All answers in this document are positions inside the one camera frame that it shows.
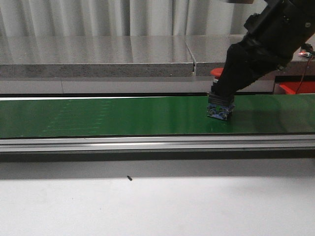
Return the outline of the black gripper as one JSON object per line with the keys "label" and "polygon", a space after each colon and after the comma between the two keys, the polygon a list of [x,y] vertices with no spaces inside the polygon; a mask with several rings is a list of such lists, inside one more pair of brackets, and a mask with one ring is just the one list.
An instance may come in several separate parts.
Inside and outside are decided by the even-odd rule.
{"label": "black gripper", "polygon": [[[251,36],[244,36],[240,42],[227,50],[223,72],[217,82],[215,95],[272,94],[279,67],[285,67],[293,58],[293,52],[270,49]],[[253,80],[252,74],[266,74]]]}

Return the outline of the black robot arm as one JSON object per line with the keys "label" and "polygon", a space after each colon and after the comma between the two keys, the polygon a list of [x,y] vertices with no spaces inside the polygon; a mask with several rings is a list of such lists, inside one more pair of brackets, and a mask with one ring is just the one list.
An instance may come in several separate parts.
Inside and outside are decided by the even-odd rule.
{"label": "black robot arm", "polygon": [[223,72],[211,92],[229,97],[264,75],[282,69],[315,33],[313,0],[269,0],[245,22],[243,39],[232,44]]}

